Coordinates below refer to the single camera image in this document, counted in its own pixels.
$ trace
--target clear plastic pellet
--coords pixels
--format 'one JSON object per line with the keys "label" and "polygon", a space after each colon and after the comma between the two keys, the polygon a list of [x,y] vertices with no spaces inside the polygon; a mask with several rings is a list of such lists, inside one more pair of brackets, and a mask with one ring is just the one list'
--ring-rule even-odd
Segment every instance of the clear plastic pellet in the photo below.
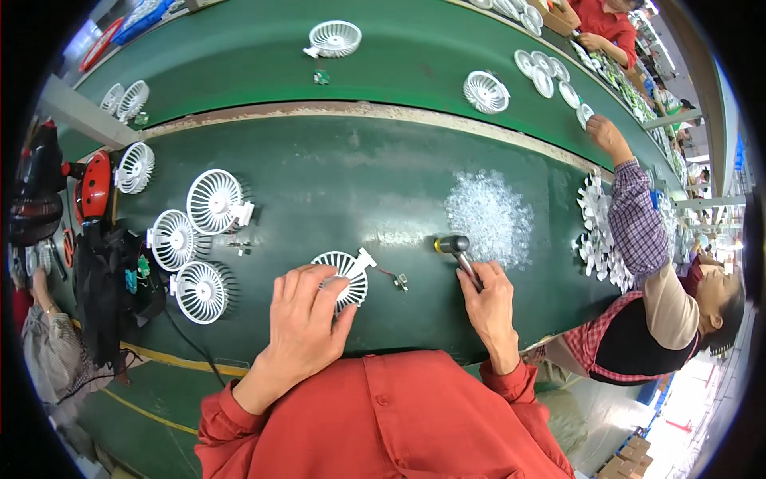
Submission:
{"label": "clear plastic pellet", "polygon": [[532,264],[529,255],[535,213],[522,206],[523,195],[511,193],[502,173],[455,173],[457,186],[444,202],[452,232],[470,240],[469,256],[475,261],[495,260],[503,268]]}

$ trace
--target red shirt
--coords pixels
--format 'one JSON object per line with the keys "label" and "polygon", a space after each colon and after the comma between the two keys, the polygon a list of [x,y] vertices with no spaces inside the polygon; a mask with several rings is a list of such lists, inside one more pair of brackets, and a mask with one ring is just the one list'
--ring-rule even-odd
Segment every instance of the red shirt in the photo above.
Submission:
{"label": "red shirt", "polygon": [[484,384],[443,351],[340,359],[266,415],[223,392],[202,400],[202,477],[573,478],[519,363]]}
{"label": "red shirt", "polygon": [[625,52],[627,67],[636,64],[636,29],[627,13],[605,13],[604,0],[569,0],[580,18],[580,31],[601,35]]}

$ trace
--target black fan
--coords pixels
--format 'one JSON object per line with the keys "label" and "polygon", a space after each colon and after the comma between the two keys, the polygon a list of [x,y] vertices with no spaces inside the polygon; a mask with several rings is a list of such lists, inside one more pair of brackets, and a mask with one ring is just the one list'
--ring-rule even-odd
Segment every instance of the black fan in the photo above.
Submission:
{"label": "black fan", "polygon": [[53,236],[64,213],[58,192],[67,187],[53,121],[40,125],[21,155],[11,205],[10,242],[33,246]]}

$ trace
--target apron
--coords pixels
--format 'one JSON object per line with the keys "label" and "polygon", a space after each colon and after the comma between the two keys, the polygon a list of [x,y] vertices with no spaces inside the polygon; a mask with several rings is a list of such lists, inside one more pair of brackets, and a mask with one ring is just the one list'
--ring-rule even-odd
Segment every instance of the apron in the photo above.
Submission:
{"label": "apron", "polygon": [[[643,297],[641,291],[631,291],[623,294],[617,300],[615,300],[596,320],[583,324],[580,327],[576,327],[573,330],[569,330],[564,333],[564,341],[567,343],[569,350],[573,357],[582,366],[585,372],[590,375],[592,372],[600,374],[605,378],[612,379],[619,382],[638,382],[647,381],[652,379],[658,379],[665,376],[664,374],[657,374],[654,376],[644,376],[641,374],[620,374],[618,372],[609,371],[596,364],[596,354],[598,353],[598,347],[601,344],[601,340],[604,338],[604,334],[607,332],[607,328],[611,324],[614,317],[625,308],[628,303],[634,300],[639,300]],[[697,349],[697,343],[699,342],[699,334],[694,336],[694,348],[686,358],[684,364],[686,364],[693,356]]]}

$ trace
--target plaid shirt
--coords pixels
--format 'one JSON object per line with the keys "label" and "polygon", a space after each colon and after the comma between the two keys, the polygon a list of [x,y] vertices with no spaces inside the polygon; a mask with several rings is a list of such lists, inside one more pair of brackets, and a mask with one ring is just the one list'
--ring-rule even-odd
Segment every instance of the plaid shirt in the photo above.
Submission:
{"label": "plaid shirt", "polygon": [[[638,166],[638,161],[629,161],[614,169],[611,194],[609,226],[615,248],[623,255],[628,271],[641,281],[658,272],[667,263],[668,239],[660,213],[652,206],[649,178]],[[598,347],[612,319],[629,302],[642,296],[641,291],[630,291],[614,301],[598,319],[564,333],[564,341],[585,371],[596,372],[620,382],[637,382],[664,376],[624,375],[607,371],[596,364]]]}
{"label": "plaid shirt", "polygon": [[637,280],[647,278],[668,261],[668,237],[663,220],[652,206],[649,178],[632,160],[614,169],[609,227],[614,247]]}

